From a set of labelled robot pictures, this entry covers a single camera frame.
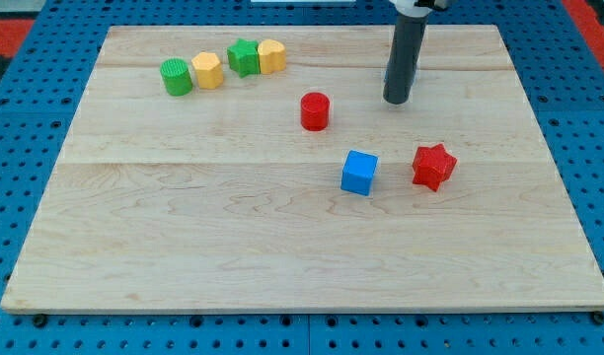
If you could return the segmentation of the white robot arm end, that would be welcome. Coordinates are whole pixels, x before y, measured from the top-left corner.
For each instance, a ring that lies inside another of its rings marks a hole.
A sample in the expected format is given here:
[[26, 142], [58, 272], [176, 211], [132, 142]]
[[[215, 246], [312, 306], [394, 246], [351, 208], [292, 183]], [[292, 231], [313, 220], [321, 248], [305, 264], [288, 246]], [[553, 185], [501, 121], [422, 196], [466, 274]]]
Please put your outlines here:
[[410, 18], [426, 17], [433, 11], [446, 11], [456, 2], [457, 0], [390, 0], [401, 15]]

